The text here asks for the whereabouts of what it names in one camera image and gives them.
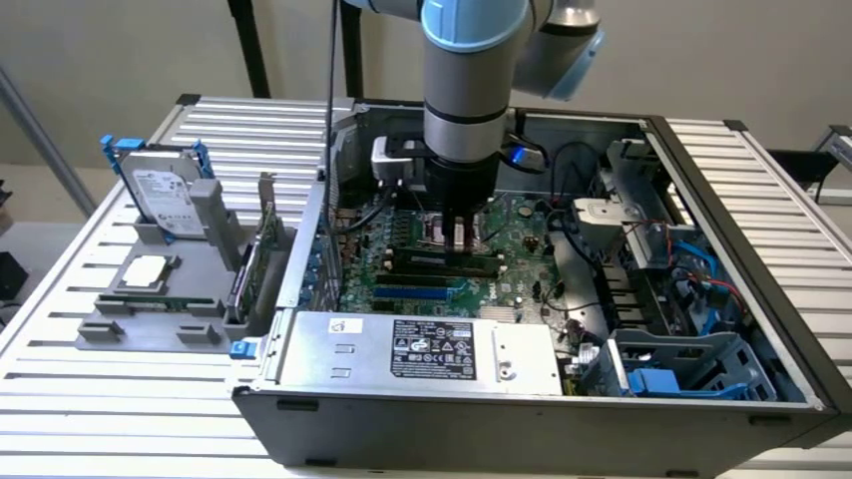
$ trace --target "aluminum extrusion table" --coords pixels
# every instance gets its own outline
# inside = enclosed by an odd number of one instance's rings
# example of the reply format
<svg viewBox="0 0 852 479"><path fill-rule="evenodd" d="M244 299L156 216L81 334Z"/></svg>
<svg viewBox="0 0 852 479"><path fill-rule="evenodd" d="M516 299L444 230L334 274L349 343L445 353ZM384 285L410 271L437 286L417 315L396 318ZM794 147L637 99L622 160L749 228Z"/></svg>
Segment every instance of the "aluminum extrusion table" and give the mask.
<svg viewBox="0 0 852 479"><path fill-rule="evenodd" d="M194 106L174 107L152 141L189 145L202 139L225 204L244 224L260 216L260 172L274 173L278 211L296 226L322 152L322 124L321 103L202 97ZM804 194L796 194L794 184L746 133L730 132L721 122L670 124L852 378L852 306L842 301L852 292L848 239ZM74 349L80 319L136 240L128 226L134 216L118 185L0 336L0 475L376 477L369 471L285 469L266 458L222 383L228 375L253 375L253 366L230 365L229 358L216 354ZM802 257L810 266L792 267ZM852 433L812 450L768 451L721 477L849 478Z"/></svg>

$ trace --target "white sticker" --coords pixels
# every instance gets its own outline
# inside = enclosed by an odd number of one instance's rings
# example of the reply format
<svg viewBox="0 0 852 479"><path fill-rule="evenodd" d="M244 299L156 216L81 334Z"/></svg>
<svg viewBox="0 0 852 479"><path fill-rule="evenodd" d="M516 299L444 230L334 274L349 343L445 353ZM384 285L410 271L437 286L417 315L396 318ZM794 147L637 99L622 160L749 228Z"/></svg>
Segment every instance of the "white sticker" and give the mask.
<svg viewBox="0 0 852 479"><path fill-rule="evenodd" d="M329 319L329 332L334 334L361 334L364 320L358 317L333 317Z"/></svg>
<svg viewBox="0 0 852 479"><path fill-rule="evenodd" d="M184 179L172 172L153 170L133 171L133 178L160 228L176 236L202 236L204 228Z"/></svg>

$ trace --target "white wall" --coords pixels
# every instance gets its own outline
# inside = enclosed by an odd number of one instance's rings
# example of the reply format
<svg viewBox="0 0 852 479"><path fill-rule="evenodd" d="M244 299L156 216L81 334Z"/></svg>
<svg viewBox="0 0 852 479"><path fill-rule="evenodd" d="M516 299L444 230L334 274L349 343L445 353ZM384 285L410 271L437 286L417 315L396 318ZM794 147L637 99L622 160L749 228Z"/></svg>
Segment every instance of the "white wall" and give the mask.
<svg viewBox="0 0 852 479"><path fill-rule="evenodd" d="M778 148L852 123L848 0L597 3L606 47L574 101L517 105L734 118ZM274 96L325 93L329 7L256 0ZM364 30L368 96L417 99L417 26L365 14ZM180 93L250 94L225 0L0 0L0 61L74 165L102 165L102 133L149 134ZM0 142L0 162L40 162L2 112Z"/></svg>

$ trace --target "blue pcie slot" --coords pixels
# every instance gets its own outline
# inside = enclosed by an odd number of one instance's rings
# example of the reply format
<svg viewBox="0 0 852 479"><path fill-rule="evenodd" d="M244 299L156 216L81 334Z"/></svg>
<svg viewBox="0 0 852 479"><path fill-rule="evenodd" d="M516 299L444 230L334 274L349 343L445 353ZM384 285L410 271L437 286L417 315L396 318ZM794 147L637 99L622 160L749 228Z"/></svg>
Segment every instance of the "blue pcie slot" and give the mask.
<svg viewBox="0 0 852 479"><path fill-rule="evenodd" d="M393 299L449 299L449 289L445 287L377 287L373 297Z"/></svg>

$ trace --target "motherboard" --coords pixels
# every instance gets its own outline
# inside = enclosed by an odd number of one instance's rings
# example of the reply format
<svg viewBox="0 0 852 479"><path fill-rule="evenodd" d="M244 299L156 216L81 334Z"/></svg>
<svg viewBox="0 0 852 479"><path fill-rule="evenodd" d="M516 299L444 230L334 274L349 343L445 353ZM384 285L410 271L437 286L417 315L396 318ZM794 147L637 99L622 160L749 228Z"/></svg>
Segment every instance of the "motherboard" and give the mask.
<svg viewBox="0 0 852 479"><path fill-rule="evenodd" d="M549 205L522 194L497 195L473 221L469 256L442 261L440 213L386 210L341 240L341 312L481 317L558 325L541 297L560 281L546 238ZM420 274L416 261L434 267ZM557 297L550 304L561 306Z"/></svg>

